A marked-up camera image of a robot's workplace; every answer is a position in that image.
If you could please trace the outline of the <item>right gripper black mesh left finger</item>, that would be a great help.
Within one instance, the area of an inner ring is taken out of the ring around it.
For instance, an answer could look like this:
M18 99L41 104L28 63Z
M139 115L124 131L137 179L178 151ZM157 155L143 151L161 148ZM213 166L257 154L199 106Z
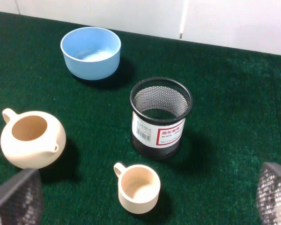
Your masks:
M38 169L23 169L0 186L0 225L38 225L42 214Z

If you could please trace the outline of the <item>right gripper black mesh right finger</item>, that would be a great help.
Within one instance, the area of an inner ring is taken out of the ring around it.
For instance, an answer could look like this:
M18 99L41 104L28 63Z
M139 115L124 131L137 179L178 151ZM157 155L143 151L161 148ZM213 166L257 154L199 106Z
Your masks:
M281 165L264 162L261 167L256 204L264 225L281 225Z

